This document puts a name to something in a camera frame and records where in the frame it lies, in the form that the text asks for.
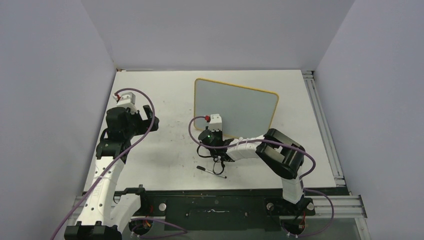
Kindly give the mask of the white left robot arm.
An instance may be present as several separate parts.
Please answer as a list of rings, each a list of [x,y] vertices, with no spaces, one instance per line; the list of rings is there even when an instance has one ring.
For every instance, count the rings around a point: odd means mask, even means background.
[[[126,164],[129,151],[135,147],[135,136],[144,139],[159,128],[153,105],[144,105],[147,118],[142,119],[139,110],[116,106],[106,112],[106,128],[100,135],[95,152],[95,173],[89,190],[79,201],[83,206],[74,225],[65,228],[66,240],[121,240],[123,230],[135,213],[144,215],[149,201],[132,193],[112,209],[117,181]]]

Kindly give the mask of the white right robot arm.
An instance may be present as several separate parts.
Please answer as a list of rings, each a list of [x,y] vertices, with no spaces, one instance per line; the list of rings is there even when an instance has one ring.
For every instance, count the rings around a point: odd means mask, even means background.
[[[209,150],[210,157],[222,164],[245,159],[263,161],[281,178],[281,208],[288,214],[298,216],[314,210],[312,199],[305,197],[302,181],[305,149],[282,132],[271,128],[259,137],[224,140],[221,131],[205,129],[197,139]]]

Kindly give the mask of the black whiteboard marker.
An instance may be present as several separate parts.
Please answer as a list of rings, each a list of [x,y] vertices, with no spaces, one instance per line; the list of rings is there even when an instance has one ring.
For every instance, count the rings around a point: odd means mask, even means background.
[[[223,178],[223,179],[227,179],[228,178],[225,175],[214,173],[212,170],[206,169],[205,167],[200,166],[200,165],[197,165],[196,168],[198,170],[201,170],[203,172],[209,173],[209,174],[214,175],[214,176],[218,176],[218,177]]]

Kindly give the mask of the yellow-framed whiteboard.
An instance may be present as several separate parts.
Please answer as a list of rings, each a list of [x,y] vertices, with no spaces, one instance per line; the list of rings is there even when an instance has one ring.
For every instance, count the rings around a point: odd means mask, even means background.
[[[197,78],[194,116],[219,114],[222,133],[230,138],[257,137],[271,127],[279,102],[272,91]]]

